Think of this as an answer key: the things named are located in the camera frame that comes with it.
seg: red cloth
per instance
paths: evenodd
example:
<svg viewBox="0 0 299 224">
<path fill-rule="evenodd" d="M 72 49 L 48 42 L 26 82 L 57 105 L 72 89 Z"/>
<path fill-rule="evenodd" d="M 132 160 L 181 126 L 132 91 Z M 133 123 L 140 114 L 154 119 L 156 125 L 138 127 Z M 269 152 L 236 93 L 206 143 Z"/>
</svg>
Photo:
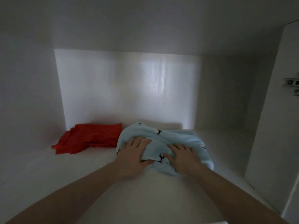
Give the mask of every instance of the red cloth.
<svg viewBox="0 0 299 224">
<path fill-rule="evenodd" d="M 116 125 L 76 124 L 70 131 L 66 131 L 52 148 L 56 149 L 56 154 L 75 154 L 88 147 L 116 148 L 122 130 L 121 123 Z"/>
</svg>

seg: forearm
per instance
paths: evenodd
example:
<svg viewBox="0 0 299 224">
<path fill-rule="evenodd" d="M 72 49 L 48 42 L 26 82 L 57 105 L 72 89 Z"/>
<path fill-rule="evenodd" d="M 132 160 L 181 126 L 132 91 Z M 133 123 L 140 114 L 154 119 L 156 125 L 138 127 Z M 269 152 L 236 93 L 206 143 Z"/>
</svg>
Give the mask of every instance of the forearm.
<svg viewBox="0 0 299 224">
<path fill-rule="evenodd" d="M 75 223 L 87 209 L 116 181 L 113 164 L 51 193 L 7 222 Z"/>
<path fill-rule="evenodd" d="M 274 211 L 205 165 L 198 165 L 191 177 L 207 192 L 229 224 L 287 224 Z"/>
</svg>

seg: hand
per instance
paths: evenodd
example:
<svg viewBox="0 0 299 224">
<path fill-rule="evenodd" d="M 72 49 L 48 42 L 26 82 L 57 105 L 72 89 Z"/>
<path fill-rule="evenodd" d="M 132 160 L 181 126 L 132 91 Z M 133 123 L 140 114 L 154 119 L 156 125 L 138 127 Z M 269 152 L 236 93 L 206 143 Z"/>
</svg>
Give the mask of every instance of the hand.
<svg viewBox="0 0 299 224">
<path fill-rule="evenodd" d="M 112 163 L 117 168 L 117 180 L 135 177 L 140 174 L 153 160 L 140 161 L 143 150 L 151 139 L 145 137 L 133 138 L 125 142 Z"/>
<path fill-rule="evenodd" d="M 169 154 L 164 153 L 170 164 L 176 171 L 185 175 L 192 175 L 192 173 L 202 165 L 199 157 L 197 156 L 196 150 L 185 145 L 167 145 L 176 155 L 172 157 Z"/>
</svg>

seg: light blue towel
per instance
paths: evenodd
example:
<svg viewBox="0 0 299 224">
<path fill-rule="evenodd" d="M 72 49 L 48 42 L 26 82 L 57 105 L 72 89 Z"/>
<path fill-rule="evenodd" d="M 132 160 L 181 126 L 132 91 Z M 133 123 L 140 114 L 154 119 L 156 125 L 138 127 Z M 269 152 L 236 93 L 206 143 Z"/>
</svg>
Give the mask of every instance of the light blue towel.
<svg viewBox="0 0 299 224">
<path fill-rule="evenodd" d="M 141 160 L 155 160 L 150 168 L 155 168 L 171 175 L 179 175 L 178 172 L 170 165 L 169 160 L 164 158 L 163 153 L 168 153 L 175 157 L 172 150 L 167 147 L 167 144 L 183 144 L 193 147 L 201 162 L 208 166 L 211 170 L 214 164 L 207 154 L 204 142 L 192 131 L 165 131 L 148 127 L 143 123 L 135 123 L 125 128 L 119 136 L 116 152 L 121 149 L 124 142 L 129 141 L 133 137 L 144 136 L 147 139 L 152 139 L 152 142 L 145 148 Z"/>
</svg>

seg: folded clothing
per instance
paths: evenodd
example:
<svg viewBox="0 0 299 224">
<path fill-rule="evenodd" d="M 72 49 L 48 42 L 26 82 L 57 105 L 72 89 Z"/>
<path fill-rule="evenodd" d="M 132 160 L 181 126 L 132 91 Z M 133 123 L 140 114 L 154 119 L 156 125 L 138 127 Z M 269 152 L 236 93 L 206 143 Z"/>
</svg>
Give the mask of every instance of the folded clothing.
<svg viewBox="0 0 299 224">
<path fill-rule="evenodd" d="M 170 165 L 169 160 L 164 158 L 163 153 L 175 156 L 172 150 L 167 147 L 167 144 L 183 144 L 193 147 L 200 161 L 213 170 L 214 164 L 207 154 L 204 142 L 192 131 L 165 131 L 148 127 L 143 123 L 135 123 L 125 128 L 119 136 L 116 153 L 121 149 L 124 142 L 129 141 L 133 137 L 144 136 L 151 139 L 141 156 L 141 160 L 152 159 L 154 163 L 149 168 L 155 168 L 159 171 L 170 175 L 179 175 L 178 172 Z"/>
<path fill-rule="evenodd" d="M 56 154 L 75 154 L 88 147 L 115 148 L 118 137 L 123 130 L 122 124 L 98 125 L 76 124 L 70 131 L 66 131 L 56 145 Z"/>
</svg>

